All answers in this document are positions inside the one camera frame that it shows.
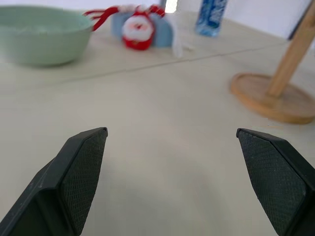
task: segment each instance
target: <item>santa claus figurine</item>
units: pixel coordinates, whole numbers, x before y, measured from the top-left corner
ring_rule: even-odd
[[[148,9],[141,5],[123,26],[123,42],[129,48],[146,50],[152,44],[154,32]]]

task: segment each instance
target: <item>wooden base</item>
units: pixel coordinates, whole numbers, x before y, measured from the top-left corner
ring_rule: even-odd
[[[307,124],[315,118],[315,100],[288,85],[281,97],[266,95],[271,77],[259,74],[237,74],[232,80],[232,93],[249,109],[281,122]]]

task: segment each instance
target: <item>white string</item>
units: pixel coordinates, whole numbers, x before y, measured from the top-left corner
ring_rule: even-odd
[[[176,24],[176,19],[174,18],[174,15],[171,13],[165,14],[165,19],[170,24],[172,30],[173,30],[173,41],[172,41],[172,50],[173,54],[177,58],[183,57],[183,45],[182,41],[179,36],[179,31]]]

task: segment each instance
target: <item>white wall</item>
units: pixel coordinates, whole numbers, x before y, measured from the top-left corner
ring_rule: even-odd
[[[225,17],[288,38],[311,0],[229,0]],[[178,10],[198,11],[201,0],[178,0]]]
[[[63,7],[69,9],[107,8],[118,4],[146,4],[159,3],[159,0],[0,0],[5,4],[37,4]]]

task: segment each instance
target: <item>bottle label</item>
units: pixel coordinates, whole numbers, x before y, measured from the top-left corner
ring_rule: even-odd
[[[207,24],[213,28],[220,26],[227,0],[204,0],[200,8],[198,25]]]
[[[208,15],[208,25],[213,28],[220,26],[227,0],[213,0],[213,4],[210,8]]]

